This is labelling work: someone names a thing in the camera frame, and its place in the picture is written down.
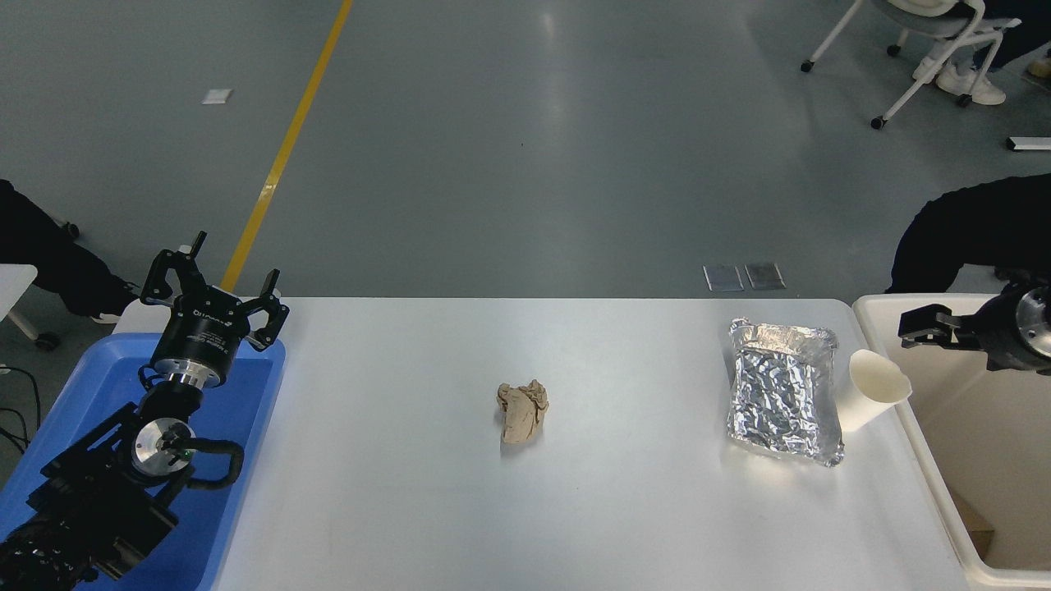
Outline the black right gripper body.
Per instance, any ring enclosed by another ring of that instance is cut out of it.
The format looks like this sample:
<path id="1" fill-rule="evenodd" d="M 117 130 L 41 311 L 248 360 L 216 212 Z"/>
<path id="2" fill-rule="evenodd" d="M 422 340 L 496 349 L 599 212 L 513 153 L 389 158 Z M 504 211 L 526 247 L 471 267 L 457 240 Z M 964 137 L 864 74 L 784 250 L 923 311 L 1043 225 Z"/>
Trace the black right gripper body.
<path id="1" fill-rule="evenodd" d="M 987 355 L 987 368 L 1021 368 L 1017 350 L 1021 297 L 1021 285 L 1009 284 L 978 309 L 978 342 Z"/>

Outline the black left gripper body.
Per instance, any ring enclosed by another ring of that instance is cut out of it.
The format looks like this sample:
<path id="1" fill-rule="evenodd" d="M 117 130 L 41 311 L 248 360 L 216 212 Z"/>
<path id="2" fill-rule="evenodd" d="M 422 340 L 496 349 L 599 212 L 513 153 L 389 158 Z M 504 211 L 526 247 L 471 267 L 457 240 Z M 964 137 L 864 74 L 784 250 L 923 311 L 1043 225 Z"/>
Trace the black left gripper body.
<path id="1" fill-rule="evenodd" d="M 154 348 L 154 371 L 173 373 L 177 365 L 192 363 L 213 375 L 229 373 L 246 334 L 246 317 L 236 311 L 240 305 L 236 295 L 211 287 L 177 295 L 168 325 Z"/>

